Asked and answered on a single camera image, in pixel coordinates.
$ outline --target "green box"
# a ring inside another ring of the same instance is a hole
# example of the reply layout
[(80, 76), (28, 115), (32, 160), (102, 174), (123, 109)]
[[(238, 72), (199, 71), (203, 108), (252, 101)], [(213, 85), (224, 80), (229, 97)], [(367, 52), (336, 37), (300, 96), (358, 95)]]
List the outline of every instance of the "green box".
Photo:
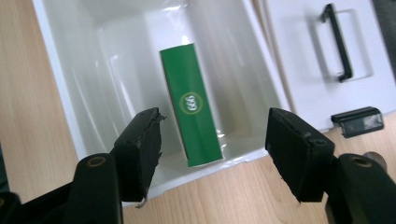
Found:
[(188, 165), (222, 159), (194, 45), (164, 49), (160, 53)]

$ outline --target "white container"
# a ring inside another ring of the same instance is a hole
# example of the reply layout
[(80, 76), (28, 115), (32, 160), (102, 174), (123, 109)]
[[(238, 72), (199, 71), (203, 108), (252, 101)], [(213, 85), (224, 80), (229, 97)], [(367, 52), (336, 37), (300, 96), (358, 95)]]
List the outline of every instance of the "white container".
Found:
[[(159, 107), (163, 155), (149, 197), (266, 155), (271, 106), (289, 109), (250, 1), (35, 0), (78, 158), (108, 152), (137, 112)], [(224, 161), (188, 168), (159, 51), (194, 43)]]

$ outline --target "wooden table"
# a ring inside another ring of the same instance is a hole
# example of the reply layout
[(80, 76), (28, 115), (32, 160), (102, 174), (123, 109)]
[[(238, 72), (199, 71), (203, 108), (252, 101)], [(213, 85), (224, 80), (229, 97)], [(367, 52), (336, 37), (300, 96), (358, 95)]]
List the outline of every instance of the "wooden table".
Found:
[[(0, 141), (9, 185), (25, 203), (73, 178), (78, 162), (30, 0), (0, 1)], [(396, 114), (384, 131), (326, 135), (336, 154), (375, 151), (396, 179)], [(324, 203), (298, 203), (266, 157), (123, 210), (125, 223), (326, 223)]]

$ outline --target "container handle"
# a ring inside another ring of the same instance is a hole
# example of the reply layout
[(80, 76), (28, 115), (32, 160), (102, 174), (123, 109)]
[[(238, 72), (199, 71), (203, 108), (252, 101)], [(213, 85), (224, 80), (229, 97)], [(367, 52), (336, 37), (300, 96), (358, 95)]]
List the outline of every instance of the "container handle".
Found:
[(337, 43), (338, 52), (341, 58), (341, 62), (344, 67), (344, 73), (338, 77), (339, 82), (343, 82), (349, 78), (353, 77), (352, 68), (349, 63), (349, 59), (347, 57), (347, 51), (344, 45), (343, 37), (341, 37), (340, 29), (338, 28), (338, 22), (335, 18), (334, 10), (332, 4), (326, 5), (322, 14), (320, 15), (320, 19), (322, 22), (326, 22), (327, 19), (330, 19), (332, 24), (332, 33), (334, 34), (335, 42)]

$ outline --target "screw hole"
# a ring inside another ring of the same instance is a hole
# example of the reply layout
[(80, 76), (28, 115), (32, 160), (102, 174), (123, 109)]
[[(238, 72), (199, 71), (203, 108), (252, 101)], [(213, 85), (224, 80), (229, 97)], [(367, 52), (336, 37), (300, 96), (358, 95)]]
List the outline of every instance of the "screw hole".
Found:
[(364, 159), (359, 158), (359, 157), (353, 157), (351, 159), (355, 162), (355, 164), (357, 164), (357, 165), (359, 165), (361, 167), (372, 167), (373, 166), (369, 161), (364, 160)]
[(106, 162), (105, 157), (93, 157), (92, 159), (87, 161), (87, 166), (88, 167), (97, 167), (97, 166), (102, 165), (105, 162)]

